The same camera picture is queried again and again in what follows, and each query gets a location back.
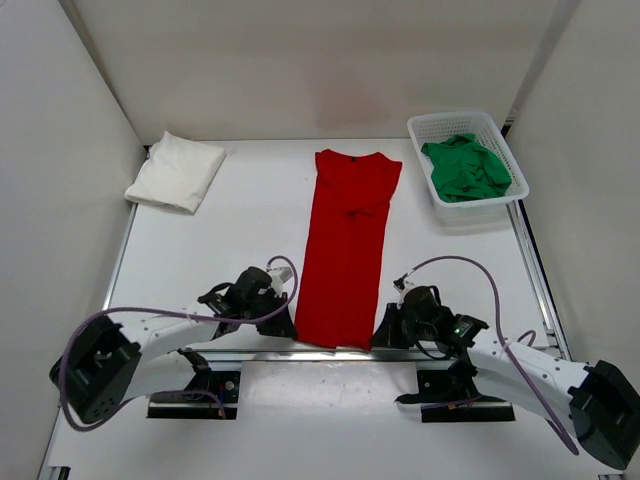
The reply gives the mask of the red t-shirt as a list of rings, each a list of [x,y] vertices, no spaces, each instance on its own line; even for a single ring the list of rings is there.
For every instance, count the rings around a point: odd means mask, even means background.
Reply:
[[[315,154],[316,183],[295,313],[298,340],[370,348],[386,224],[402,163],[380,152]]]

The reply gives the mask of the green t-shirt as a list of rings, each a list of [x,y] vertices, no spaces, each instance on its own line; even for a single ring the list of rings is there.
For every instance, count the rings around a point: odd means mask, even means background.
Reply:
[[[421,152],[431,160],[431,180],[438,197],[459,203],[503,197],[512,185],[500,158],[476,141],[471,133],[426,142]]]

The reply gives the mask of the white t-shirt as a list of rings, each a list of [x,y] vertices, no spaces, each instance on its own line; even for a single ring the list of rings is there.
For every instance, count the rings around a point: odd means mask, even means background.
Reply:
[[[133,184],[124,192],[132,203],[166,206],[193,215],[219,168],[224,148],[187,140],[165,131],[149,149]]]

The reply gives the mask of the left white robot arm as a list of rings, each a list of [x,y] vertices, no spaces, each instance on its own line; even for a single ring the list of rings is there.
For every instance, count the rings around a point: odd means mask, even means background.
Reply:
[[[238,383],[233,374],[213,371],[194,347],[242,325],[263,336],[296,339],[289,309],[295,294],[285,291],[287,283],[299,283],[296,268],[276,256],[265,268],[250,266],[236,281],[215,285],[194,307],[113,307],[93,314],[49,373],[67,423],[78,432],[95,430],[139,397],[204,407],[208,417],[226,418],[238,399]]]

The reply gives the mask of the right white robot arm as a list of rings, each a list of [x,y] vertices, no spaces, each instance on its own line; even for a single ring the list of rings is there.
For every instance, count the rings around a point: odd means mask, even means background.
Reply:
[[[615,365],[553,357],[441,305],[434,286],[410,289],[387,305],[373,347],[409,349],[433,342],[460,399],[499,398],[563,427],[594,459],[624,470],[639,448],[639,394]]]

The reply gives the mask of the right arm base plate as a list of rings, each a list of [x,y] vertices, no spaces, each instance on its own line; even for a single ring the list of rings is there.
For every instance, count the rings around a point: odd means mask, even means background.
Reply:
[[[516,420],[513,406],[497,397],[481,395],[469,372],[452,362],[417,362],[417,389],[394,402],[417,406],[422,423],[506,423]]]

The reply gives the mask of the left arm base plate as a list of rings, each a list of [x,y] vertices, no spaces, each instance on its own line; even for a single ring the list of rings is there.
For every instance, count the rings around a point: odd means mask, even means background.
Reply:
[[[150,419],[235,420],[241,372],[211,369],[209,362],[191,349],[176,352],[189,365],[189,382],[182,388],[165,388],[149,398]]]

